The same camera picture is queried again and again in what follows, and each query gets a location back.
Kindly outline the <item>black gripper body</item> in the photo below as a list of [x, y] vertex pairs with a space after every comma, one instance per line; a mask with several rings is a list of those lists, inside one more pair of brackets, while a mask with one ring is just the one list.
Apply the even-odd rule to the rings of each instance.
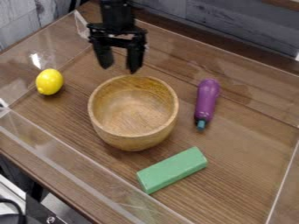
[[88, 23], [88, 42], [95, 51], [110, 51], [113, 47], [146, 50], [147, 30], [134, 26], [125, 30], [111, 30], [102, 23]]

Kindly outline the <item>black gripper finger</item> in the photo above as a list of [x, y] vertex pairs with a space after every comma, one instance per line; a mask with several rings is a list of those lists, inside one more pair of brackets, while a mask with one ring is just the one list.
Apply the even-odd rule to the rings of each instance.
[[134, 74], [145, 63], [146, 42], [133, 42], [127, 46], [126, 67]]
[[109, 69], [115, 62], [111, 46], [107, 43], [96, 40], [92, 42], [92, 45], [98, 57], [98, 63], [105, 69]]

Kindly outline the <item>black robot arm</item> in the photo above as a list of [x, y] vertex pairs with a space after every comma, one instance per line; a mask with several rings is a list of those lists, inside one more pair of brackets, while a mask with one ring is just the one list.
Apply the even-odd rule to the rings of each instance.
[[127, 0], [99, 0], [99, 7], [102, 22], [87, 24], [88, 42], [98, 63], [109, 69], [115, 63], [113, 48], [125, 48], [126, 68], [134, 74], [145, 62], [147, 30], [137, 26], [133, 6]]

